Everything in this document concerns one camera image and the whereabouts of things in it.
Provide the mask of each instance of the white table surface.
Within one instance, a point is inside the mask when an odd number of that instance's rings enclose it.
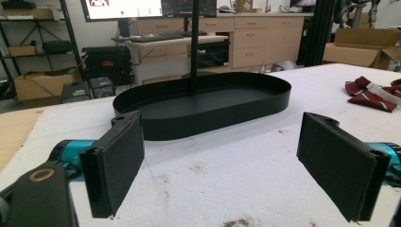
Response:
[[[296,157],[303,112],[332,117],[361,141],[401,145],[399,107],[386,113],[351,104],[344,90],[345,81],[360,76],[388,86],[401,74],[328,64],[272,75],[292,85],[284,111],[179,140],[146,141],[146,161],[113,220],[92,218],[84,183],[70,183],[80,226],[359,226],[345,220]],[[112,102],[47,108],[0,173],[0,189],[43,163],[61,140],[99,138],[111,127]],[[382,186],[373,219],[359,224],[389,226],[399,199],[397,189]]]

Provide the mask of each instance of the black oval tray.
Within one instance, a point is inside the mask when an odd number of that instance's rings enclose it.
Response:
[[[193,79],[131,88],[114,99],[114,114],[141,111],[144,139],[160,141],[276,114],[288,106],[291,85],[273,76],[233,72]]]

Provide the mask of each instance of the monitor screen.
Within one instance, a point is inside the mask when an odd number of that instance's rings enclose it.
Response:
[[[291,7],[314,7],[316,5],[316,0],[291,0]]]
[[[185,17],[192,15],[192,0],[162,0],[162,12],[165,17]],[[200,1],[201,17],[216,17],[217,0]]]
[[[86,22],[161,17],[161,0],[80,0]]]

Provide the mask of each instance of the white wall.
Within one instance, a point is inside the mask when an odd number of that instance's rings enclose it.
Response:
[[[289,0],[253,0],[253,7],[264,9],[267,1],[269,2],[271,11],[280,11],[280,6],[289,6]],[[55,4],[55,1],[52,0],[35,0],[35,3],[38,8],[44,8],[47,4],[60,6],[60,3],[58,1],[56,1],[56,3],[58,4]],[[83,47],[114,45],[114,42],[111,40],[111,38],[114,37],[117,32],[117,22],[86,23],[83,17],[80,1],[66,0],[66,3],[79,51]],[[229,6],[230,3],[230,0],[218,0],[218,7],[224,5]],[[368,6],[364,8],[364,11],[369,10],[369,8],[370,4],[368,4]],[[376,27],[386,28],[389,26],[401,26],[400,12],[400,1],[394,2],[394,0],[382,0],[378,8]],[[68,37],[68,33],[66,32],[66,28],[63,23],[46,23],[45,26],[48,27],[50,30],[55,31],[56,34],[60,35],[63,38]],[[5,29],[7,30],[8,36],[11,37],[10,40],[13,41],[13,44],[18,44],[18,40],[19,38],[21,38],[20,31],[14,29],[13,26],[5,27]],[[5,45],[3,44],[3,42],[1,42],[0,44],[0,47],[4,50]],[[74,57],[72,55],[58,57],[53,56],[52,60],[55,68],[71,66],[71,64],[74,63]],[[40,60],[35,58],[24,58],[18,59],[18,62],[23,73],[31,70],[48,70],[48,63],[45,58],[41,58]],[[0,78],[5,76],[5,73],[2,71],[3,70],[0,70]]]

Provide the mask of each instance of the computer monitor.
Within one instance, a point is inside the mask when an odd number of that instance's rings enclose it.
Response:
[[[190,17],[192,15],[192,4],[192,0],[162,0],[163,16]],[[217,0],[200,1],[200,17],[216,17],[217,13]]]
[[[291,0],[289,6],[292,8],[303,8],[303,11],[313,11],[316,0]]]
[[[129,37],[132,17],[161,17],[161,0],[80,0],[86,22],[118,21],[120,35]]]

